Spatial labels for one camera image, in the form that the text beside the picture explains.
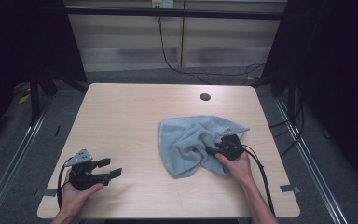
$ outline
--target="round hole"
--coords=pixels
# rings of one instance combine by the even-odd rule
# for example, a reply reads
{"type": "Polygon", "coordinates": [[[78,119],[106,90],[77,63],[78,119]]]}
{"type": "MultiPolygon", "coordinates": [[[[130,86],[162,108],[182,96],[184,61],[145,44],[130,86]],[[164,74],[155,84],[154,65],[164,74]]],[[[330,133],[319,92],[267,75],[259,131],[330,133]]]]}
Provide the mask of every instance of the round hole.
{"type": "Polygon", "coordinates": [[[209,100],[211,100],[211,95],[208,94],[208,93],[203,93],[203,94],[200,95],[200,98],[203,101],[209,101],[209,100]]]}

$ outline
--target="forearm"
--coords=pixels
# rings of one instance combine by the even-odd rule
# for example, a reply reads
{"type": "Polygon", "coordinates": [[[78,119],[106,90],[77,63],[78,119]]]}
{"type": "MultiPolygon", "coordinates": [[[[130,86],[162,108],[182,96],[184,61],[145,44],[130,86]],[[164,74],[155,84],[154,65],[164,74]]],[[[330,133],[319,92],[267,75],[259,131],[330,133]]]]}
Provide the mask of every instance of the forearm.
{"type": "Polygon", "coordinates": [[[75,218],[65,211],[60,211],[57,216],[51,221],[51,224],[68,224],[75,218]]]}
{"type": "Polygon", "coordinates": [[[253,223],[278,223],[278,220],[275,216],[273,216],[269,210],[269,207],[261,196],[260,191],[258,190],[257,185],[255,184],[255,181],[252,179],[252,177],[247,176],[241,180],[241,186],[251,208],[253,223]]]}

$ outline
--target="black curtain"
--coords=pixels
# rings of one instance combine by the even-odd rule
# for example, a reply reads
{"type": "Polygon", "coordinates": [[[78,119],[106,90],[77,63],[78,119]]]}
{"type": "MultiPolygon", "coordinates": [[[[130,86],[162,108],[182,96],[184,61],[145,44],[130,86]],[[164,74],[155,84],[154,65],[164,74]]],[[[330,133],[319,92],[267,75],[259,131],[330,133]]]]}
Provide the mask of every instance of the black curtain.
{"type": "Polygon", "coordinates": [[[41,79],[87,81],[68,16],[35,7],[64,7],[61,0],[0,0],[0,118],[14,87],[41,79]]]}
{"type": "Polygon", "coordinates": [[[287,3],[303,21],[282,21],[263,76],[282,92],[291,71],[307,104],[358,171],[358,1],[287,3]]]}

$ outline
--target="white wall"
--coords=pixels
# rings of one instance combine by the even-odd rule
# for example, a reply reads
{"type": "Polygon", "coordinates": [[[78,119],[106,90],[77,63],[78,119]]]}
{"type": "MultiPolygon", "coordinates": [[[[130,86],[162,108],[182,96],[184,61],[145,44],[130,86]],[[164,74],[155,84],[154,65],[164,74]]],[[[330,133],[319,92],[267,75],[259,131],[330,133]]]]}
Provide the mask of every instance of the white wall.
{"type": "MultiPolygon", "coordinates": [[[[65,4],[151,7],[151,0],[66,0],[65,4]]],[[[282,12],[284,7],[284,0],[174,1],[174,8],[201,10],[282,12]]],[[[156,17],[70,15],[70,21],[86,71],[167,67],[156,17]]],[[[184,67],[261,63],[279,25],[278,21],[203,18],[161,21],[168,61],[184,67]]]]}

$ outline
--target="gray carpet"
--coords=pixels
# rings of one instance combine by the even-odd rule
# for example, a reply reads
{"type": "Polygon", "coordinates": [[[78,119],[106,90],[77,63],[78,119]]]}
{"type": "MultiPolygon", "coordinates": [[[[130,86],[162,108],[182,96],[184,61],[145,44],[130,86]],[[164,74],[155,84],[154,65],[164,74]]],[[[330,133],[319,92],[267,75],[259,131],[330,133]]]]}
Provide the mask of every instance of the gray carpet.
{"type": "MultiPolygon", "coordinates": [[[[213,72],[237,74],[244,72],[244,68],[192,68],[193,72],[213,72]]],[[[250,77],[261,74],[261,69],[255,70],[250,77]]],[[[240,85],[245,76],[208,76],[198,77],[212,84],[240,85]]],[[[184,74],[178,74],[170,69],[132,70],[120,72],[98,72],[88,74],[89,83],[93,82],[131,82],[131,83],[185,83],[205,84],[202,81],[184,74]]],[[[41,201],[34,197],[38,189],[44,189],[50,179],[57,159],[61,153],[65,140],[71,130],[76,118],[76,113],[81,105],[84,93],[71,87],[58,83],[59,92],[52,100],[44,122],[33,141],[30,151],[26,155],[20,172],[15,176],[9,192],[0,206],[0,223],[49,223],[37,217],[36,210],[41,201]]],[[[263,106],[268,124],[273,125],[282,122],[282,116],[275,104],[274,97],[269,92],[269,86],[256,89],[260,103],[263,106]]],[[[22,105],[16,102],[20,96],[17,95],[6,112],[4,122],[0,131],[0,176],[5,171],[10,158],[21,143],[22,137],[28,129],[30,121],[30,102],[22,105]]],[[[333,139],[326,138],[324,127],[319,123],[311,111],[304,104],[305,127],[302,133],[313,158],[317,161],[327,184],[331,187],[334,195],[344,212],[348,223],[358,223],[358,174],[342,157],[339,147],[333,139]]],[[[301,115],[298,115],[298,127],[301,127],[301,115]]],[[[285,125],[271,128],[276,145],[280,152],[286,150],[293,139],[286,131],[285,125]]],[[[282,161],[289,179],[293,186],[301,190],[296,195],[301,214],[296,218],[280,218],[281,223],[334,223],[328,213],[319,191],[315,187],[303,160],[296,147],[293,147],[282,161]]],[[[104,220],[88,220],[86,223],[104,223],[104,220]]],[[[112,223],[130,223],[129,221],[116,220],[112,223]]],[[[154,223],[149,221],[138,221],[131,223],[154,223]]]]}

